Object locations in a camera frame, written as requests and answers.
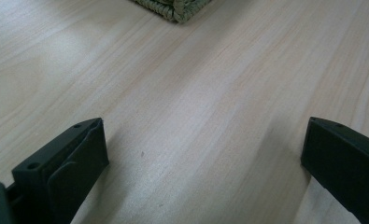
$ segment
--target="wicker basket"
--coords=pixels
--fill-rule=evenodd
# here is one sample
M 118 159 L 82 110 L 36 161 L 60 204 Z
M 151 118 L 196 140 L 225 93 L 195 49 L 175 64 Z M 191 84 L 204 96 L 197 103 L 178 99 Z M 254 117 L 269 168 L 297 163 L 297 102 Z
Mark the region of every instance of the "wicker basket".
M 135 0 L 170 21 L 185 22 L 210 0 Z

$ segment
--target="light wood surface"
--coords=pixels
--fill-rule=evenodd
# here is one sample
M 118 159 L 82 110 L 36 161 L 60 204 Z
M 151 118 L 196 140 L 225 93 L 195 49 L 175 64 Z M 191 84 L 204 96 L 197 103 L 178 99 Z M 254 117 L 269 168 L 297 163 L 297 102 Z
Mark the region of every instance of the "light wood surface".
M 0 181 L 72 124 L 111 164 L 73 223 L 358 223 L 300 165 L 310 116 L 369 136 L 369 0 L 0 0 Z

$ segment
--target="wooden table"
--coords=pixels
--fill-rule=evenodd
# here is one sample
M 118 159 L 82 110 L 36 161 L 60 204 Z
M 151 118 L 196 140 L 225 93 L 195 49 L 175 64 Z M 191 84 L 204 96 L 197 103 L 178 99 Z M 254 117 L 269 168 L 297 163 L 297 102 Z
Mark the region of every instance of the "wooden table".
M 72 124 L 109 167 L 73 223 L 358 223 L 300 165 L 310 116 L 369 136 L 369 0 L 0 0 L 0 181 Z

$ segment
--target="green woven basket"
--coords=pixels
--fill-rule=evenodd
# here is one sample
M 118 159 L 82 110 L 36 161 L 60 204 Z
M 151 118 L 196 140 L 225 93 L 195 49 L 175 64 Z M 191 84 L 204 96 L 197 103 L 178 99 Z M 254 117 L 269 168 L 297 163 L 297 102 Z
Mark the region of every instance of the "green woven basket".
M 170 21 L 185 22 L 210 0 L 135 0 Z

